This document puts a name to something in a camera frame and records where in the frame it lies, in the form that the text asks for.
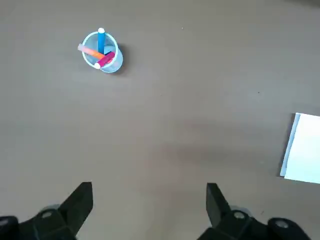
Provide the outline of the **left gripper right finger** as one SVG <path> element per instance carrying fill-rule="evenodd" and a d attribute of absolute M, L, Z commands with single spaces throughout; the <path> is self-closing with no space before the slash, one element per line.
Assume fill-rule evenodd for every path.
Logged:
<path fill-rule="evenodd" d="M 232 210 L 216 183 L 206 185 L 206 212 L 211 223 L 199 240 L 309 240 L 294 221 L 273 217 L 266 224 L 242 210 Z"/>

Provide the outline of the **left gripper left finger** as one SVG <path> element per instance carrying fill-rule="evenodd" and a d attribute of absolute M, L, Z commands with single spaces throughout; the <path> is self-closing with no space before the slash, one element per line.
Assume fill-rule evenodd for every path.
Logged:
<path fill-rule="evenodd" d="M 57 208 L 47 208 L 24 222 L 0 217 L 2 240 L 75 240 L 93 209 L 92 183 L 82 182 Z"/>

